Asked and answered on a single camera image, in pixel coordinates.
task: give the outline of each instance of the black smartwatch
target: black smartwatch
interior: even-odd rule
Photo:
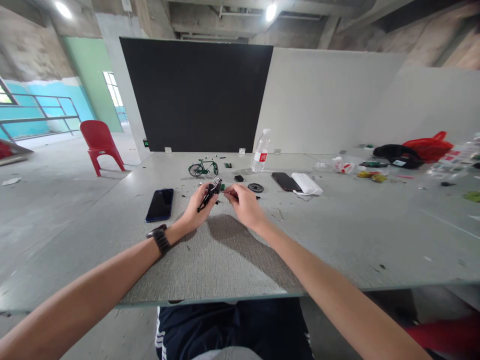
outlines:
[[[171,248],[170,243],[167,240],[167,236],[165,235],[166,228],[167,225],[162,224],[159,227],[154,228],[146,235],[147,239],[153,238],[155,240],[155,243],[160,249],[162,256],[165,255]]]

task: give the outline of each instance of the blue smartphone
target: blue smartphone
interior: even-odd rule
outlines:
[[[156,221],[170,219],[170,216],[172,216],[173,200],[173,189],[162,189],[155,191],[153,193],[153,198],[151,199],[150,208],[148,209],[145,222],[153,223]]]

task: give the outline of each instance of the black smartphone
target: black smartphone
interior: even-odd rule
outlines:
[[[172,202],[174,200],[173,189],[157,190],[153,193],[150,208],[146,215],[145,222],[167,220],[172,216]]]
[[[302,191],[302,189],[297,185],[295,180],[288,176],[284,172],[272,172],[271,176],[275,181],[280,185],[280,187],[285,191]]]

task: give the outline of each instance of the floor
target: floor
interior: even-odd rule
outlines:
[[[0,186],[0,282],[140,163],[130,128],[126,125],[123,129],[123,133],[112,136],[127,171],[121,172],[111,157],[101,156],[102,177],[96,176],[80,133],[19,141],[20,146],[34,153],[27,161],[0,166],[0,182],[22,178],[16,184]],[[431,309],[432,299],[441,299],[437,302],[444,305],[451,295],[443,288],[430,292],[431,296],[425,296],[423,291],[420,294],[427,310]],[[302,298],[300,303],[316,359],[360,359],[311,298]],[[156,316],[154,307],[114,309],[63,359],[157,359],[153,345]],[[22,318],[0,314],[0,337]]]

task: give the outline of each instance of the bicycle wheel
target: bicycle wheel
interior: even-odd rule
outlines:
[[[197,178],[202,175],[203,168],[200,164],[194,164],[188,168],[188,172],[190,173],[190,175]]]

